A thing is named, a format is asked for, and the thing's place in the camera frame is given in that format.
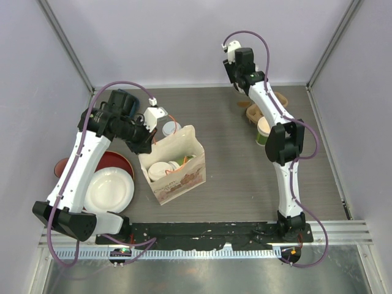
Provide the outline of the brown pulp cup carrier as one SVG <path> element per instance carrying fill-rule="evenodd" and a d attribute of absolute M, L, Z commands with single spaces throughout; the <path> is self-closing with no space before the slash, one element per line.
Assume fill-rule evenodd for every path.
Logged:
<path fill-rule="evenodd" d="M 286 108 L 288 105 L 288 99 L 279 92 L 274 92 L 274 94 L 282 106 Z M 256 104 L 252 104 L 246 109 L 246 117 L 250 123 L 257 125 L 259 119 L 263 117 L 263 113 Z"/>

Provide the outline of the white plastic lid stack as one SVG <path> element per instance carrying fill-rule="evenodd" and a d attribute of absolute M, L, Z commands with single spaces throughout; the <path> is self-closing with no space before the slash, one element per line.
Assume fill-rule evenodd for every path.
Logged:
<path fill-rule="evenodd" d="M 162 127 L 162 133 L 165 137 L 172 135 L 179 130 L 181 130 L 181 125 L 174 121 L 166 122 Z"/>

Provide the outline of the white plastic cup lid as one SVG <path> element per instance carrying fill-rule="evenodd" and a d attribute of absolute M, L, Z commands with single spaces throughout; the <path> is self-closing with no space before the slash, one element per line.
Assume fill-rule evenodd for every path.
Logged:
<path fill-rule="evenodd" d="M 172 166 L 168 162 L 156 162 L 148 169 L 148 176 L 151 181 L 158 181 L 172 170 Z"/>

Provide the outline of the bear print paper bag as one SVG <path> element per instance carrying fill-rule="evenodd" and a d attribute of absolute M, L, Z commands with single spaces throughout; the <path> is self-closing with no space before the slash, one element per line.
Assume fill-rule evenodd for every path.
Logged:
<path fill-rule="evenodd" d="M 164 205 L 206 181 L 205 150 L 196 138 L 193 125 L 169 135 L 151 145 L 149 154 L 138 156 L 140 167 L 147 183 L 160 205 Z M 148 169 L 156 162 L 176 161 L 187 155 L 195 158 L 176 171 L 170 171 L 158 181 L 151 181 Z"/>

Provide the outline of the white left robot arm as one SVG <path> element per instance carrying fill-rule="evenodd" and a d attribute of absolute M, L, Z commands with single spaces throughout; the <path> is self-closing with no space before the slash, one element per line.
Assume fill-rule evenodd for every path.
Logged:
<path fill-rule="evenodd" d="M 130 102 L 126 93 L 113 90 L 108 102 L 99 108 L 90 106 L 82 114 L 72 153 L 55 188 L 45 201 L 36 201 L 33 214 L 56 231 L 80 242 L 92 235 L 109 234 L 116 244 L 129 240 L 129 218 L 113 211 L 84 211 L 85 197 L 92 176 L 114 138 L 126 142 L 135 154 L 149 154 L 157 132 L 157 121 L 166 113 L 155 98 L 141 118 L 130 117 Z"/>

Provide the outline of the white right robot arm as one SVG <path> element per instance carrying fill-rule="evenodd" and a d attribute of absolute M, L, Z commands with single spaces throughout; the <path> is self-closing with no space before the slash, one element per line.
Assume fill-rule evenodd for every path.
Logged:
<path fill-rule="evenodd" d="M 265 152 L 275 168 L 279 189 L 276 233 L 282 241 L 292 241 L 306 226 L 303 209 L 292 196 L 299 191 L 295 159 L 303 150 L 304 126 L 294 122 L 271 89 L 266 74 L 256 70 L 251 48 L 235 42 L 224 45 L 223 51 L 227 54 L 223 64 L 230 83 L 258 106 L 269 125 Z"/>

